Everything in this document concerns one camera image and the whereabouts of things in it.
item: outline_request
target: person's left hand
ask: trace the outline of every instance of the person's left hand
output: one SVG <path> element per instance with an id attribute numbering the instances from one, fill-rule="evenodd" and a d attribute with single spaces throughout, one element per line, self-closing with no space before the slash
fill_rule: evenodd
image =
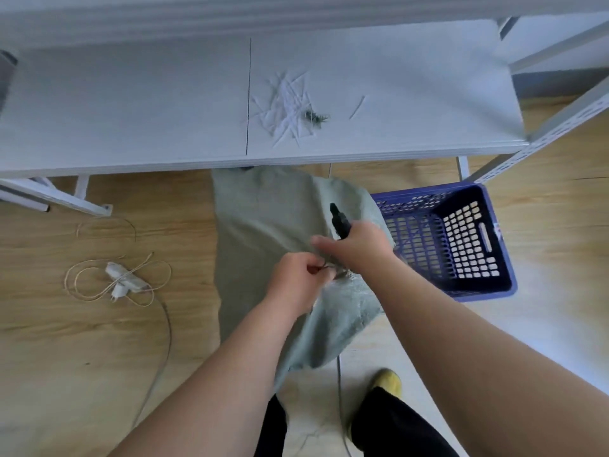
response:
<path id="1" fill-rule="evenodd" d="M 275 265 L 266 299 L 291 310 L 294 317 L 308 313 L 322 287 L 334 279 L 334 268 L 313 253 L 286 253 Z"/>

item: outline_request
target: floor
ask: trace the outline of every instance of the floor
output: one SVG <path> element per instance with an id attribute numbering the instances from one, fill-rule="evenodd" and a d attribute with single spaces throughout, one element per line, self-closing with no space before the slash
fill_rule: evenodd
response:
<path id="1" fill-rule="evenodd" d="M 562 106 L 529 103 L 535 128 Z M 609 392 L 609 113 L 595 117 L 488 184 L 520 289 L 468 306 Z M 480 166 L 488 158 L 474 158 Z M 326 176 L 328 165 L 304 167 Z M 453 159 L 334 164 L 332 175 L 392 191 L 454 182 Z M 70 187 L 73 178 L 57 178 Z M 216 231 L 209 172 L 94 176 L 89 199 L 111 202 L 117 219 L 0 203 L 0 452 L 3 456 L 103 456 L 126 434 L 166 349 L 160 307 L 73 300 L 65 271 L 93 258 L 134 266 L 149 252 L 173 267 L 158 293 L 174 330 L 171 359 L 148 413 L 218 344 L 213 285 Z M 132 230 L 119 218 L 128 219 Z M 85 221 L 80 235 L 75 228 Z M 161 283 L 165 270 L 141 276 Z M 83 292 L 102 286 L 92 275 Z M 379 317 L 342 355 L 345 414 L 381 366 L 402 376 L 408 404 L 460 451 L 387 320 Z M 336 365 L 291 375 L 281 399 L 290 415 L 285 455 L 343 456 Z"/>

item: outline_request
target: fabric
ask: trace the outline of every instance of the fabric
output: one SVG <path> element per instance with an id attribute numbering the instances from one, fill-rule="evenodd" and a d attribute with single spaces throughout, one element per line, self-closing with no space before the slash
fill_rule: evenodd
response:
<path id="1" fill-rule="evenodd" d="M 269 402 L 255 457 L 281 457 L 287 423 L 277 396 Z M 376 387 L 363 400 L 351 424 L 351 437 L 364 457 L 408 455 L 457 457 L 458 454 L 421 415 Z"/>
<path id="2" fill-rule="evenodd" d="M 375 222 L 393 243 L 369 193 L 344 181 L 286 167 L 217 169 L 212 177 L 221 341 L 264 298 L 273 267 L 285 253 L 316 252 L 309 243 L 312 235 L 338 239 L 330 203 L 351 221 Z M 333 360 L 380 312 L 377 298 L 360 275 L 348 273 L 328 284 L 287 337 L 275 389 L 288 371 L 318 368 Z"/>

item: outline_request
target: yellow shoe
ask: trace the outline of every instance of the yellow shoe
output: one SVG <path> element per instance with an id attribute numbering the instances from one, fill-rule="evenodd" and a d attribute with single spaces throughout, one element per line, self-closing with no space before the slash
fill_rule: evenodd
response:
<path id="1" fill-rule="evenodd" d="M 372 391 L 377 386 L 383 388 L 386 392 L 394 395 L 396 398 L 402 399 L 402 381 L 400 380 L 398 374 L 396 374 L 390 368 L 382 368 L 375 374 L 374 377 L 372 377 L 370 385 L 368 386 L 368 391 Z M 349 425 L 346 429 L 346 437 L 349 438 L 349 441 L 351 442 L 353 442 L 353 439 L 351 438 L 352 423 L 353 419 L 349 421 Z"/>

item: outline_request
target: basket hole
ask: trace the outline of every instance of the basket hole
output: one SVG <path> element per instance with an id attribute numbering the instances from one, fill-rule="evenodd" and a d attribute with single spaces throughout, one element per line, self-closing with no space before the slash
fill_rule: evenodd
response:
<path id="1" fill-rule="evenodd" d="M 491 241 L 488 238 L 487 227 L 484 223 L 478 224 L 478 229 L 480 230 L 480 235 L 482 236 L 482 243 L 484 244 L 484 248 L 488 253 L 493 251 L 493 247 L 491 246 Z"/>

